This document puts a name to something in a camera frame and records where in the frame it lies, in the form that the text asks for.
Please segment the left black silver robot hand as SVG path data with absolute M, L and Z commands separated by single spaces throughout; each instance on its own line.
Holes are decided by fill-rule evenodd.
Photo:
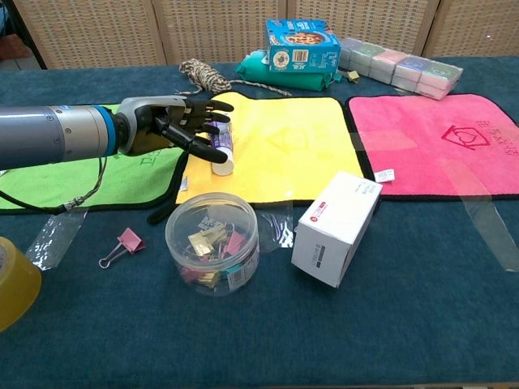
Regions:
M 228 123 L 234 110 L 218 100 L 185 96 L 126 98 L 113 116 L 118 150 L 126 156 L 179 147 L 202 160 L 222 164 L 228 156 L 211 146 L 203 134 L 217 135 L 216 122 Z

